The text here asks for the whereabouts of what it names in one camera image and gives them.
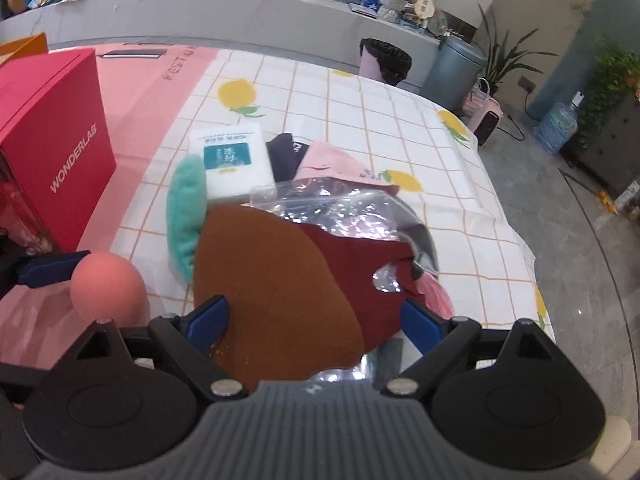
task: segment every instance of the gray floor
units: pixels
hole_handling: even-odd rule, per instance
[[[513,117],[526,140],[496,131],[480,152],[482,161],[510,224],[536,255],[558,346],[607,413],[626,418],[638,435],[640,226],[606,212],[571,176],[592,190],[598,186],[545,153],[530,133],[534,123]],[[501,126],[520,135],[507,119]]]

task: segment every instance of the pink bag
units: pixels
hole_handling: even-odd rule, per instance
[[[484,102],[489,98],[489,82],[484,77],[479,77],[471,89],[471,92],[465,97],[462,103],[462,111],[467,117],[473,116]]]

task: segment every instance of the trash can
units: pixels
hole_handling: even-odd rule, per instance
[[[447,110],[457,110],[470,92],[486,56],[478,47],[455,36],[440,42],[436,58],[420,95]]]
[[[360,41],[359,75],[397,86],[406,79],[411,68],[411,56],[385,41],[365,38]]]

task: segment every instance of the metal screw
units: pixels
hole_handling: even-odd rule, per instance
[[[315,395],[322,391],[322,386],[320,386],[320,384],[310,384],[309,386],[305,386],[305,391],[309,395]]]
[[[392,394],[398,396],[413,395],[418,391],[418,383],[413,379],[400,377],[397,379],[391,379],[386,384],[386,389],[389,390]]]
[[[211,383],[211,393],[217,397],[232,397],[242,391],[242,384],[235,379],[220,379]]]

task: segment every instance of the black cloth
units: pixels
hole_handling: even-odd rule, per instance
[[[267,142],[267,152],[276,182],[293,180],[309,145],[295,142],[291,134],[280,134]]]

